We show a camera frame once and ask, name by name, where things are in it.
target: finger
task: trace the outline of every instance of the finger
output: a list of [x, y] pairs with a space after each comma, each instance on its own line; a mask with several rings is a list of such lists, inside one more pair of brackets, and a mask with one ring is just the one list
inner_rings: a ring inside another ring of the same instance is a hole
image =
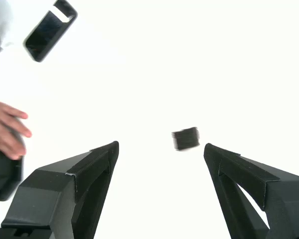
[[20, 111], [20, 110], [18, 110], [18, 109], [16, 109], [16, 108], [13, 108], [13, 107], [8, 106], [8, 105], [6, 105], [6, 104], [3, 104], [3, 106], [2, 106], [2, 110], [3, 110], [5, 113], [7, 113], [7, 114], [9, 114], [9, 115], [11, 115], [11, 116], [19, 117], [19, 118], [21, 118], [21, 119], [27, 119], [27, 118], [28, 118], [27, 113], [22, 112], [22, 111]]
[[0, 143], [7, 146], [14, 154], [18, 156], [25, 155], [23, 145], [9, 132], [9, 130], [0, 124]]
[[9, 147], [7, 147], [6, 145], [4, 145], [3, 143], [0, 143], [0, 151], [2, 153], [4, 153], [8, 158], [12, 159], [12, 160], [18, 160], [20, 159], [20, 156], [18, 156], [17, 154], [13, 153]]
[[25, 127], [18, 119], [10, 115], [0, 115], [0, 121], [26, 137], [32, 136], [31, 131], [27, 127]]

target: human hand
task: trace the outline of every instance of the human hand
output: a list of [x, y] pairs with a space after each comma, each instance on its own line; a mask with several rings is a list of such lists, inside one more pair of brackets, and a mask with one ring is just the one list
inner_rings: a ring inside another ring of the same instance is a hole
[[0, 102], [0, 151], [12, 160], [18, 160], [25, 155], [25, 147], [9, 131], [9, 127], [16, 132], [31, 137], [32, 133], [17, 118], [27, 119], [28, 115], [11, 106]]

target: white background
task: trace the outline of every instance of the white background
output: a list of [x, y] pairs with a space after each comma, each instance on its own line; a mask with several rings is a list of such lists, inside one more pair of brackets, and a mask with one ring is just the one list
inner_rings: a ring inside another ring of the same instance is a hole
[[[33, 26], [0, 56], [0, 101], [29, 114], [25, 177], [120, 142], [96, 238], [230, 238], [207, 142], [299, 175], [299, 1], [70, 2], [79, 18], [41, 64], [21, 44], [39, 20], [20, 15]], [[202, 146], [175, 151], [192, 126]]]

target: person's arm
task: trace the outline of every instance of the person's arm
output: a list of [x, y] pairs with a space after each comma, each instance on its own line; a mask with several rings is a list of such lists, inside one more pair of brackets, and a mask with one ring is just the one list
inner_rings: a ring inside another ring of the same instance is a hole
[[25, 155], [25, 148], [10, 133], [8, 127], [26, 137], [32, 136], [31, 131], [18, 121], [17, 118], [27, 119], [28, 115], [0, 102], [0, 151], [13, 160], [18, 160], [21, 156]]

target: black block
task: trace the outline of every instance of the black block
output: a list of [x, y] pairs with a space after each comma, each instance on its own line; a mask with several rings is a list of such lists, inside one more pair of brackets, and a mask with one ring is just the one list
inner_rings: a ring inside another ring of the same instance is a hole
[[199, 134], [196, 127], [184, 129], [173, 133], [175, 138], [175, 148], [184, 150], [199, 145]]

